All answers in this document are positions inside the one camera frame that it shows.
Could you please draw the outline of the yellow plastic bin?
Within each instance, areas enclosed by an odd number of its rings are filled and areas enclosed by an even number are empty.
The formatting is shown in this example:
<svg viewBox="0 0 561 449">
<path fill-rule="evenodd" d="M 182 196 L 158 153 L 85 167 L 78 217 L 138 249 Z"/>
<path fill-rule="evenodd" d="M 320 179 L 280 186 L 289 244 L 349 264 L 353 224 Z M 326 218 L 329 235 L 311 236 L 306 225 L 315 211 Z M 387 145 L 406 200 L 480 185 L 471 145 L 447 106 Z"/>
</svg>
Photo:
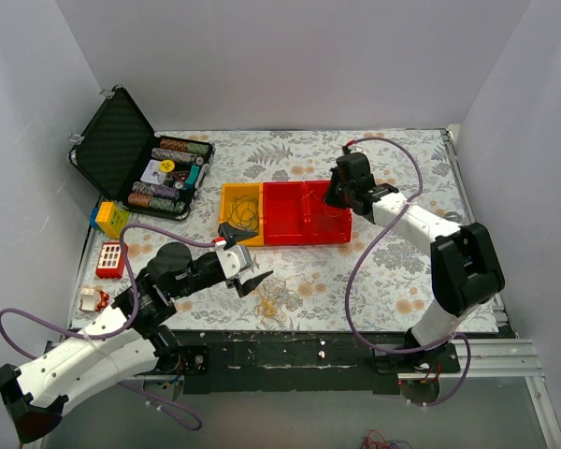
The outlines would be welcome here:
<svg viewBox="0 0 561 449">
<path fill-rule="evenodd" d="M 264 243 L 263 184 L 226 183 L 221 190 L 219 223 L 228 222 L 233 227 L 251 230 L 258 237 L 247 239 L 248 247 L 261 247 Z"/>
</svg>

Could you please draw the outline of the red double plastic bin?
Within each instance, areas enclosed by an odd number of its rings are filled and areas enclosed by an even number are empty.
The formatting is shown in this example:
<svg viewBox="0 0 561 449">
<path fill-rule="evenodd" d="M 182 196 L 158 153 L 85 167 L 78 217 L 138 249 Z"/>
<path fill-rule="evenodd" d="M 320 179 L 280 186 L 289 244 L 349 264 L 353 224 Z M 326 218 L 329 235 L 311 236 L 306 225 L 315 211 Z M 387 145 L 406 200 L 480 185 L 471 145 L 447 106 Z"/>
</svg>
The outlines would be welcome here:
<svg viewBox="0 0 561 449">
<path fill-rule="evenodd" d="M 263 184 L 265 246 L 348 243 L 352 215 L 324 203 L 329 181 L 274 181 Z"/>
</svg>

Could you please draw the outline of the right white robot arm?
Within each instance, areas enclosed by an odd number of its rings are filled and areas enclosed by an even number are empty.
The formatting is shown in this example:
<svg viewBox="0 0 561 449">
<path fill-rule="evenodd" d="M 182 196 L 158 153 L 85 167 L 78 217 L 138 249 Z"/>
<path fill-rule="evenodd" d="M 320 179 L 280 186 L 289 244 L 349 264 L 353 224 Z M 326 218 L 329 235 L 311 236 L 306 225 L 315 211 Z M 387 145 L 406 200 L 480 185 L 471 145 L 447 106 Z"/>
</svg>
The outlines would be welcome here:
<svg viewBox="0 0 561 449">
<path fill-rule="evenodd" d="M 505 278 L 490 233 L 480 223 L 461 225 L 415 205 L 422 186 L 404 196 L 391 184 L 376 183 L 367 156 L 361 152 L 345 152 L 336 163 L 325 203 L 349 209 L 381 228 L 355 265 L 362 267 L 391 231 L 430 259 L 434 299 L 408 330 L 405 347 L 397 350 L 411 369 L 428 370 L 439 359 L 437 347 L 478 306 L 504 289 Z"/>
</svg>

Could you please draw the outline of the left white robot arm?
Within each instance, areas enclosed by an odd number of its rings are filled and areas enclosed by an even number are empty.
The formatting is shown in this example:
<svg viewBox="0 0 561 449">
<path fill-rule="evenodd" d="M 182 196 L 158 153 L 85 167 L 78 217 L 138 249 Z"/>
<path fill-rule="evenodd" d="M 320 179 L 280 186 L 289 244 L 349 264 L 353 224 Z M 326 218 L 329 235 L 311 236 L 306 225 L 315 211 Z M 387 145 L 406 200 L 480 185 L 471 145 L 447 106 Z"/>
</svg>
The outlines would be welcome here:
<svg viewBox="0 0 561 449">
<path fill-rule="evenodd" d="M 42 439 L 82 401 L 136 374 L 184 370 L 191 356 L 165 321 L 175 299 L 224 283 L 245 297 L 266 278 L 239 276 L 252 267 L 243 241 L 256 232 L 224 222 L 218 237 L 191 254 L 194 241 L 173 236 L 86 327 L 39 357 L 0 367 L 0 396 L 20 443 Z"/>
</svg>

